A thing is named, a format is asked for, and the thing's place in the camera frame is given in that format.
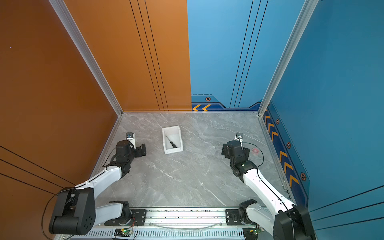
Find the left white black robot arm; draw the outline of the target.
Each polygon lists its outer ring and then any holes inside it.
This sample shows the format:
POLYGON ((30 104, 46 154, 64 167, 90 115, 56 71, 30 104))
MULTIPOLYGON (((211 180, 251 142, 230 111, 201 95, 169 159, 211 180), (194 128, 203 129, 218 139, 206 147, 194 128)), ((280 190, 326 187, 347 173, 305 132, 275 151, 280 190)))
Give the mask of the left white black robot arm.
POLYGON ((98 196, 130 172, 134 159, 147 154, 145 144, 136 146, 132 140, 119 141, 115 150, 110 163, 100 173, 75 187, 63 188, 55 195, 56 203, 48 226, 50 234, 86 235, 102 223, 139 225, 127 201, 112 201, 96 207, 98 196))

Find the black screwdriver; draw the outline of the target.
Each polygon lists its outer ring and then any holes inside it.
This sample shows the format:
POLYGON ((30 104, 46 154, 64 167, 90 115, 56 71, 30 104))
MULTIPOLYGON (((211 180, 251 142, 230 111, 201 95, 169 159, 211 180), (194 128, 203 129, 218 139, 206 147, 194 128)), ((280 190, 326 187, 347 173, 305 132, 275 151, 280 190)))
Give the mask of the black screwdriver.
POLYGON ((166 136, 166 138, 167 138, 167 140, 170 142, 171 146, 172 146, 174 149, 176 149, 176 148, 177 148, 176 144, 174 144, 173 141, 171 141, 171 140, 169 139, 168 136, 166 136))

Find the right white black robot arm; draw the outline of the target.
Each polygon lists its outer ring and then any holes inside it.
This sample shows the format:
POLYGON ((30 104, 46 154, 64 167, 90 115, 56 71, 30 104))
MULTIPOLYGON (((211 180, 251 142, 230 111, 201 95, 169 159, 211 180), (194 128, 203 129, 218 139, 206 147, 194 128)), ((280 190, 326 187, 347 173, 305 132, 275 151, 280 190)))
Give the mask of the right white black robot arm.
POLYGON ((316 234, 308 209, 295 205, 283 196, 263 176, 260 167, 249 160, 250 149, 241 141, 223 144, 222 155, 230 160, 233 174, 250 187, 265 204, 248 200, 239 205, 244 224, 258 224, 274 240, 315 240, 316 234))

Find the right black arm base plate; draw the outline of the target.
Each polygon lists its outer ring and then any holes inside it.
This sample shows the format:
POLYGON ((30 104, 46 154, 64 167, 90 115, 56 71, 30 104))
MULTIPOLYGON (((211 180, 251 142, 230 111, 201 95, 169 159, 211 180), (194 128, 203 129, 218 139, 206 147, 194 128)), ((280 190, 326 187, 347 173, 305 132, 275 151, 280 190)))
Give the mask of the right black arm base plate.
POLYGON ((258 226, 258 224, 251 222, 250 224, 246 224, 240 214, 238 209, 226 209, 226 224, 227 226, 258 226))

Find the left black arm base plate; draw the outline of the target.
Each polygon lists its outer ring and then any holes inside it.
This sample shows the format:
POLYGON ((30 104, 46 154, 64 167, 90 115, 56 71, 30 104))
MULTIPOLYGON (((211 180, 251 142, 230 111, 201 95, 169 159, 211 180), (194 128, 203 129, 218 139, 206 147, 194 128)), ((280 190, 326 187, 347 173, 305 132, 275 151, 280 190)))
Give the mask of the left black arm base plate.
POLYGON ((108 220, 104 223, 105 226, 143 226, 146 221, 147 210, 130 210, 127 214, 124 211, 121 216, 116 219, 108 220))

